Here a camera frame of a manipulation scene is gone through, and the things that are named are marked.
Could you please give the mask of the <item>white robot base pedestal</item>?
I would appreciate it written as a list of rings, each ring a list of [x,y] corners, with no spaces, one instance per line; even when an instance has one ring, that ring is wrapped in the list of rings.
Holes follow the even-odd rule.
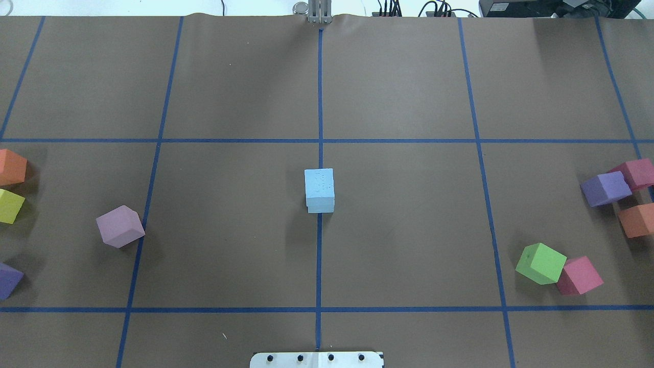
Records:
[[[250,367],[384,367],[383,353],[341,352],[261,352],[252,356]]]

